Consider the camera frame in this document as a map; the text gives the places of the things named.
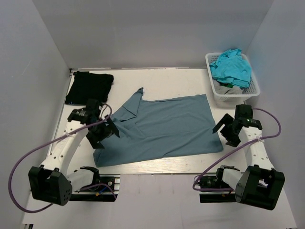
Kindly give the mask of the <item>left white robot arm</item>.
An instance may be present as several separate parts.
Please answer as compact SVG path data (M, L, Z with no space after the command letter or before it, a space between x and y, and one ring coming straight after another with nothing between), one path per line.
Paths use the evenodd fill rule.
M84 108L70 113L63 134L54 142L49 156L28 173L34 199L64 206L73 192L102 186L96 168L82 166L69 172L68 167L83 139L87 138L93 149L103 149L104 139L119 136L110 114L101 116L107 107L106 103L89 99Z

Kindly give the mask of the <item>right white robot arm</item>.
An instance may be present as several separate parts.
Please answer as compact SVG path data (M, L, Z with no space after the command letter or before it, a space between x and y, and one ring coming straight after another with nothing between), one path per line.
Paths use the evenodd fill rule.
M216 188L235 192L238 203L273 210L284 186L285 176L276 171L267 155L260 121L253 118L250 105L235 107L234 117L226 114L214 127L232 147L245 145L247 169L221 166L217 169L214 183Z

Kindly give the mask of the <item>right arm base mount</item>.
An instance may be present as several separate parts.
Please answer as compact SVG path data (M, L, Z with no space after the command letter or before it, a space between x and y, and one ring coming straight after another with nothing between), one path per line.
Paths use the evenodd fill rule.
M193 179L195 186L200 191L200 203L236 203L235 188L242 176L242 172L230 166L220 166L215 175L204 175L196 181L199 175Z

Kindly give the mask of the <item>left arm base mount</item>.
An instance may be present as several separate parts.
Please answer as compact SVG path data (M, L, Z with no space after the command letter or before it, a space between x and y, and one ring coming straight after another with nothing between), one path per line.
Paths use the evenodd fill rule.
M120 175L100 175L102 185L76 191L70 201L74 202L115 202L120 189Z

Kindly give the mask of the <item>grey-blue t-shirt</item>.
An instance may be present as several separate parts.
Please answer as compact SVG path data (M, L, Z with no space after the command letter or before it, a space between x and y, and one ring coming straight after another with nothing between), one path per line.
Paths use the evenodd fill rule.
M111 115L120 135L104 139L104 148L95 150L97 167L223 151L206 95L158 101L142 96L140 88Z

